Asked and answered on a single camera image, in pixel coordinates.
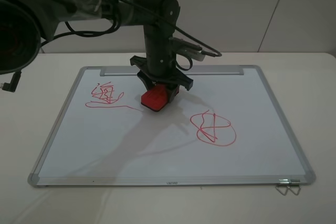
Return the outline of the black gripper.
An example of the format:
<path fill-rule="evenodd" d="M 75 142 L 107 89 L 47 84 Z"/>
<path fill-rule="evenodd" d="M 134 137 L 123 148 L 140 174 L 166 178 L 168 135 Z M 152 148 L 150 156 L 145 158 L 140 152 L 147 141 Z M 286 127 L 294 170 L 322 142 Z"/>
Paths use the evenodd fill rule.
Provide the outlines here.
<path fill-rule="evenodd" d="M 167 102 L 171 103 L 179 93 L 180 86 L 190 90 L 193 86 L 193 80 L 181 72 L 180 65 L 173 61 L 172 70 L 165 76 L 155 76 L 150 73 L 147 59 L 139 56 L 133 56 L 130 64 L 139 69 L 138 78 L 142 81 L 147 91 L 151 90 L 155 84 L 165 84 Z"/>

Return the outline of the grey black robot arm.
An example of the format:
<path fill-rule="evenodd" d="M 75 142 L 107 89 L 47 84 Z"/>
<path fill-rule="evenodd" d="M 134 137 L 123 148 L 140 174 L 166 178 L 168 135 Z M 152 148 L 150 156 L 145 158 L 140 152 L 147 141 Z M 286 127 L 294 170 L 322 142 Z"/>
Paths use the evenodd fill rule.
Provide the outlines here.
<path fill-rule="evenodd" d="M 1 89 L 15 92 L 21 71 L 33 62 L 43 43 L 59 35 L 60 23 L 106 19 L 112 23 L 106 34 L 122 26 L 142 26 L 145 57 L 134 56 L 131 65 L 147 90 L 161 84 L 168 101 L 179 87 L 189 90 L 193 80 L 176 62 L 186 43 L 174 38 L 180 13 L 177 0 L 1 0 L 1 74 L 11 73 Z"/>

